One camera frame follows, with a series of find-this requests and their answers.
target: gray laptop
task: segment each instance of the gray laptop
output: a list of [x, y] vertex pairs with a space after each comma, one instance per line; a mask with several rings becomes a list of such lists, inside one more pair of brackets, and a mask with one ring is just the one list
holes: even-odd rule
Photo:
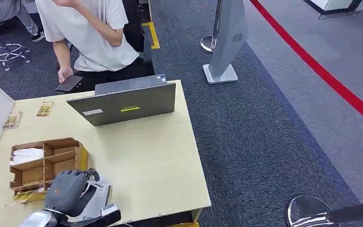
[[164, 75], [97, 85], [95, 96], [67, 103], [93, 126], [174, 112], [176, 84]]

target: smartphone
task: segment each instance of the smartphone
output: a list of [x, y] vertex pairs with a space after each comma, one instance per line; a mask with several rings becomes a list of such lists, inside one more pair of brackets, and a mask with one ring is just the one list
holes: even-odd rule
[[80, 81], [83, 79], [83, 77], [79, 77], [79, 76], [74, 76], [71, 75], [69, 76], [65, 82], [59, 84], [59, 86], [56, 88], [57, 91], [64, 91], [64, 92], [69, 92], [71, 91], [75, 86], [77, 86], [77, 84], [80, 83]]

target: speaker grille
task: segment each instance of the speaker grille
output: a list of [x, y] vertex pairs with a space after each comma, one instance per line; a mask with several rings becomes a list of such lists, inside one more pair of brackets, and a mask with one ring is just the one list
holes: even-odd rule
[[240, 32], [236, 32], [233, 37], [232, 37], [232, 41], [235, 42], [235, 43], [238, 43], [240, 42], [241, 40], [243, 40], [244, 38], [244, 35]]

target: red line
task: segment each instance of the red line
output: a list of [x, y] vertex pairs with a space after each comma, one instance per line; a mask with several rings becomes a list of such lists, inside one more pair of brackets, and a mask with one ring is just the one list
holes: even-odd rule
[[262, 14], [265, 20], [273, 29], [286, 41], [287, 44], [312, 68], [329, 86], [331, 86], [342, 98], [344, 98], [354, 109], [363, 115], [363, 101], [355, 96], [348, 88], [332, 76], [324, 67], [322, 67], [309, 53], [296, 42], [291, 35], [269, 14], [269, 12], [258, 2], [251, 0], [251, 3]]

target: floor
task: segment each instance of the floor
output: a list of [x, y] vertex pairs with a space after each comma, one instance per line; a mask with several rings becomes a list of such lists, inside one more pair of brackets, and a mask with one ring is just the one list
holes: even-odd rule
[[[285, 1], [287, 8], [260, 2], [363, 99], [363, 46], [345, 48], [363, 40], [363, 12], [355, 19], [318, 21], [303, 1]], [[153, 51], [154, 68], [182, 80], [213, 204], [202, 213], [201, 226], [285, 226], [284, 206], [301, 194], [319, 197], [333, 209], [363, 202], [363, 117], [297, 57], [248, 1], [248, 44], [233, 62], [240, 79], [214, 86], [202, 72], [210, 55], [201, 51], [199, 40], [211, 32], [216, 0], [151, 3], [161, 44]], [[286, 13], [290, 9], [300, 13]], [[357, 36], [348, 31], [353, 26]], [[52, 45], [32, 43], [21, 26], [3, 39], [33, 51], [30, 64], [15, 62], [10, 72], [0, 68], [0, 87], [14, 99], [57, 94]], [[363, 221], [342, 226], [359, 227]]]
[[[319, 20], [319, 13], [304, 1], [260, 2], [308, 53], [363, 100], [363, 10]], [[252, 4], [245, 7], [248, 44], [363, 202], [363, 117], [292, 51]]]

